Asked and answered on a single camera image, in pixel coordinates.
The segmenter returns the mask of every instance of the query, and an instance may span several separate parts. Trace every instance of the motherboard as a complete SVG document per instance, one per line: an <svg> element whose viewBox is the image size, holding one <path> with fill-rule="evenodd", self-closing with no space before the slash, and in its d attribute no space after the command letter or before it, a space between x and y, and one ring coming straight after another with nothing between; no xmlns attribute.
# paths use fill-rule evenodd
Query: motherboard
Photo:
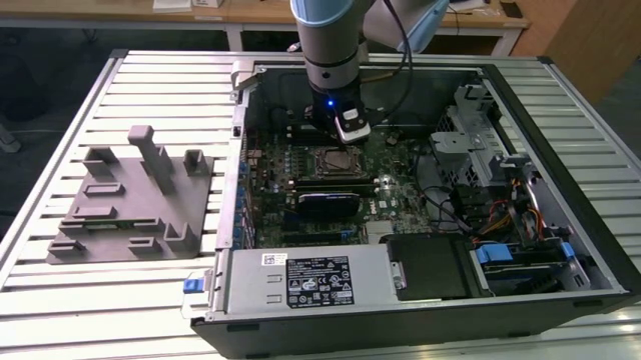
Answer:
<svg viewBox="0 0 641 360"><path fill-rule="evenodd" d="M390 128L347 146L306 133L250 135L253 247L369 244L429 232L414 174L421 145Z"/></svg>

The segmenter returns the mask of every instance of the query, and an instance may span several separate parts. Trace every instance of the warning label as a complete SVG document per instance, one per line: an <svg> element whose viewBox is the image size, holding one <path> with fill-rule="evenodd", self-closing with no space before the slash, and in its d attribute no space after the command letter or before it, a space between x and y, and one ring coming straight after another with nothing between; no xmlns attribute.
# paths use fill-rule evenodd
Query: warning label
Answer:
<svg viewBox="0 0 641 360"><path fill-rule="evenodd" d="M354 304L347 256L289 259L286 285L293 309Z"/></svg>

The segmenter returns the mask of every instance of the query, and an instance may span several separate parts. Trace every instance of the barcode sticker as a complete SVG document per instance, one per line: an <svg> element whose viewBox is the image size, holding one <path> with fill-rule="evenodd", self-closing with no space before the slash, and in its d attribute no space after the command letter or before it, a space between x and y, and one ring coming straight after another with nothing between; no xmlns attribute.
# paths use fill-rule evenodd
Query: barcode sticker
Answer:
<svg viewBox="0 0 641 360"><path fill-rule="evenodd" d="M265 253L262 255L261 264L263 266L285 265L287 261L287 253Z"/></svg>

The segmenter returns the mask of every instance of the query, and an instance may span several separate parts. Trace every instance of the blue latch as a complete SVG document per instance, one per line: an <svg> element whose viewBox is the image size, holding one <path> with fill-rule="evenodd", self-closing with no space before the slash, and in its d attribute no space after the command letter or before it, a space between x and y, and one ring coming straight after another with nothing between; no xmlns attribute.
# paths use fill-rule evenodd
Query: blue latch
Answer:
<svg viewBox="0 0 641 360"><path fill-rule="evenodd" d="M494 261L512 261L510 248L505 244L484 245L476 250L478 262L485 264Z"/></svg>
<svg viewBox="0 0 641 360"><path fill-rule="evenodd" d="M186 279L182 283L183 294L204 293L204 279Z"/></svg>
<svg viewBox="0 0 641 360"><path fill-rule="evenodd" d="M247 163L241 163L241 166L238 167L238 172L241 175L247 175L250 173L250 167L247 166Z"/></svg>
<svg viewBox="0 0 641 360"><path fill-rule="evenodd" d="M572 245L569 242L562 242L561 243L561 249L562 253L565 254L566 259L570 259L574 257L574 249L572 248Z"/></svg>

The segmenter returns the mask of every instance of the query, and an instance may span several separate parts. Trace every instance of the aluminum extrusion table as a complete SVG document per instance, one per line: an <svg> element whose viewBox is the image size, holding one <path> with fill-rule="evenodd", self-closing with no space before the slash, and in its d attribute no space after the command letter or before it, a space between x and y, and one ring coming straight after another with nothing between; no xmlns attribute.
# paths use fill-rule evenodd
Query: aluminum extrusion table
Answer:
<svg viewBox="0 0 641 360"><path fill-rule="evenodd" d="M233 63L291 60L281 53L114 52L0 244L0 359L221 359L183 319L183 279L215 264L226 157L235 103ZM373 62L398 62L373 55ZM641 267L641 163L553 64L537 58L419 56L417 62L497 65L602 215ZM202 241L191 260L48 265L86 168L88 146L127 145L131 125L154 125L170 156L214 156ZM508 136L517 140L508 127ZM641 347L641 308L580 318L538 336L307 355L295 359L630 359Z"/></svg>

